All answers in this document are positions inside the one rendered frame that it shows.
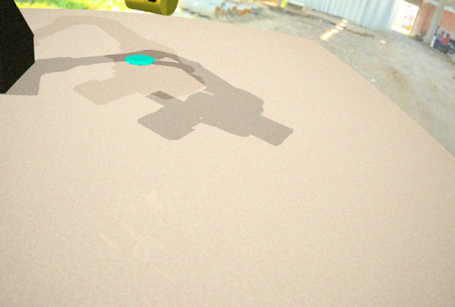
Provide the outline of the yellow cylinder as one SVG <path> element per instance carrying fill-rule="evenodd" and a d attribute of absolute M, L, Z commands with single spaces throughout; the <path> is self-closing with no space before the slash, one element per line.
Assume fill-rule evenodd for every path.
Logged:
<path fill-rule="evenodd" d="M 124 3 L 129 9 L 170 16 L 176 10 L 178 0 L 156 0 L 156 2 L 149 2 L 148 0 L 124 0 Z"/>

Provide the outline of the cyan circle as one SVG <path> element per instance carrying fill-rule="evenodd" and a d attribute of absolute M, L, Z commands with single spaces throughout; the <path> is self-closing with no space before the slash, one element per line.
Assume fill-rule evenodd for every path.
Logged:
<path fill-rule="evenodd" d="M 149 65 L 155 62 L 153 57 L 145 55 L 131 55 L 126 57 L 125 60 L 132 65 Z"/>

